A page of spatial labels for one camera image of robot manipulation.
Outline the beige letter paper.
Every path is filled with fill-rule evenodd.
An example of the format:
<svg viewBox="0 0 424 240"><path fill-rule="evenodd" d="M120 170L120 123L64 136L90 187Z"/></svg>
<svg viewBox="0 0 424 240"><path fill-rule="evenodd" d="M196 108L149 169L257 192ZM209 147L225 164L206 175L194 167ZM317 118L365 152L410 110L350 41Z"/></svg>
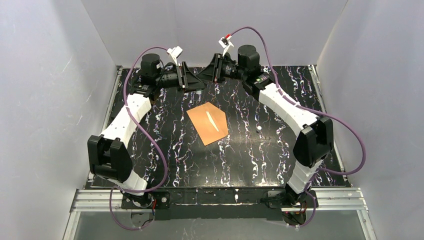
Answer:
<svg viewBox="0 0 424 240"><path fill-rule="evenodd" d="M210 123L211 123L211 125L214 127L214 129L215 129L217 132L219 132L219 128L218 128L218 126L216 125L215 121L213 120L212 115L210 114L210 112L209 112L209 111L206 111L206 115L207 115L207 117L208 117L209 122L210 122Z"/></svg>

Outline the orange brown envelope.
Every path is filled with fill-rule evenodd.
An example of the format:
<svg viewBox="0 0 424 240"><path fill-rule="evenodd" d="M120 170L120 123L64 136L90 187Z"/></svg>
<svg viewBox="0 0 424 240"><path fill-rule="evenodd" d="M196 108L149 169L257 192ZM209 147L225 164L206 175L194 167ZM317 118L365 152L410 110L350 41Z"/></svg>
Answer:
<svg viewBox="0 0 424 240"><path fill-rule="evenodd" d="M209 111L211 114L219 132L211 125L206 111ZM186 112L205 146L219 141L229 134L226 113L212 103L206 102Z"/></svg>

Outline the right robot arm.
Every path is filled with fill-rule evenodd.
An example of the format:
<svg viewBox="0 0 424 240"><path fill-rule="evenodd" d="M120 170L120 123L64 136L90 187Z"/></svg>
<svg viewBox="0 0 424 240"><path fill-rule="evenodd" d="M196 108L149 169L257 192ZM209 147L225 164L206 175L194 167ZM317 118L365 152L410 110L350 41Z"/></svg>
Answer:
<svg viewBox="0 0 424 240"><path fill-rule="evenodd" d="M253 45L240 46L237 60L231 59L229 53L215 53L209 65L196 77L217 84L225 79L241 81L248 95L289 125L296 135L293 147L296 162L284 190L276 199L286 205L303 201L319 166L334 147L332 120L303 110L292 97L278 89L276 78L262 71L260 55Z"/></svg>

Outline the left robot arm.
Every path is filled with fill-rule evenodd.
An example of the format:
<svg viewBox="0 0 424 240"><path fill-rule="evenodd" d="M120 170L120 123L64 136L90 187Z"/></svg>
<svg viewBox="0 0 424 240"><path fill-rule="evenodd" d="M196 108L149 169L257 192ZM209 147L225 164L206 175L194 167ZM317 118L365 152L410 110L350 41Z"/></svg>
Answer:
<svg viewBox="0 0 424 240"><path fill-rule="evenodd" d="M168 55L171 61L167 64L163 64L155 53L141 57L139 71L127 75L123 92L126 99L121 110L100 135L92 135L87 141L90 172L135 197L142 197L153 190L134 171L128 151L130 139L140 128L142 118L151 110L163 89L192 92L205 88L203 81L189 70L186 62L178 62L179 53L169 52Z"/></svg>

